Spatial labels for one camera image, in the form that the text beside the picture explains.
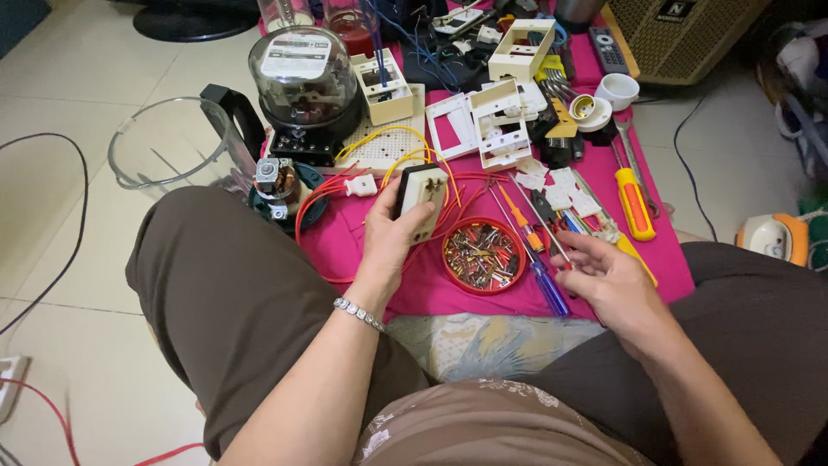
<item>brown pants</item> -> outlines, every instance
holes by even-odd
[[[690,243],[684,251],[698,288],[673,313],[782,461],[794,464],[828,420],[828,284],[729,245]],[[177,189],[147,213],[126,273],[165,359],[205,410],[214,459],[305,351],[337,297],[296,243],[237,197],[208,187]],[[529,381],[657,463],[680,462],[652,383],[612,333]],[[364,419],[426,387],[411,355],[382,335]]]

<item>person's right hand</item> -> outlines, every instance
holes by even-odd
[[[654,357],[665,345],[686,338],[638,259],[589,235],[561,231],[556,237],[576,249],[567,255],[578,269],[558,272],[556,282],[586,299],[630,356]],[[559,254],[551,263],[563,267],[565,261]]]

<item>red bowl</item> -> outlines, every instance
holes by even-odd
[[[454,236],[454,234],[457,230],[459,230],[461,228],[465,228],[467,226],[479,226],[479,225],[489,225],[489,226],[492,226],[494,228],[497,228],[503,234],[508,236],[510,240],[512,240],[512,244],[514,245],[514,247],[516,249],[515,252],[517,254],[517,266],[518,266],[517,271],[515,272],[515,276],[512,279],[512,283],[504,286],[503,288],[477,289],[473,286],[469,286],[469,285],[463,283],[463,280],[461,280],[460,278],[457,277],[457,275],[455,275],[454,270],[452,270],[451,266],[449,265],[448,259],[445,257],[445,248],[449,244],[449,240],[451,240],[451,237]],[[521,246],[521,241],[522,240],[521,240],[520,236],[518,236],[518,234],[515,233],[514,230],[512,230],[511,226],[505,225],[505,224],[503,224],[499,221],[496,221],[494,219],[484,217],[484,216],[471,216],[471,217],[466,217],[464,219],[458,220],[454,225],[451,226],[451,228],[449,229],[448,234],[445,235],[445,239],[443,240],[442,255],[443,255],[443,266],[445,267],[445,272],[449,275],[449,278],[451,279],[452,282],[454,282],[457,286],[459,286],[460,289],[463,289],[464,291],[466,291],[468,293],[477,294],[478,296],[491,296],[492,294],[502,293],[502,292],[506,291],[507,289],[512,288],[512,285],[514,285],[518,281],[518,279],[520,279],[521,275],[523,275],[523,269],[526,267],[526,260],[527,260],[526,251]]]

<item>speaker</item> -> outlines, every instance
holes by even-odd
[[[770,0],[608,0],[641,75],[692,85],[704,78]]]

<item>wrench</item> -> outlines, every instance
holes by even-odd
[[[652,218],[658,218],[662,213],[661,210],[658,208],[658,204],[652,199],[650,196],[650,191],[647,188],[647,184],[644,183],[644,180],[641,176],[641,169],[638,167],[638,160],[635,158],[635,153],[633,152],[633,144],[629,141],[629,127],[632,124],[632,120],[627,121],[619,121],[617,118],[613,117],[615,120],[615,126],[619,129],[619,134],[621,135],[621,142],[623,143],[623,150],[627,153],[627,160],[629,163],[629,167],[633,169],[633,174],[635,174],[635,179],[638,181],[638,185],[641,187],[642,194],[644,195],[644,201],[647,203],[647,206],[650,207],[652,211]]]

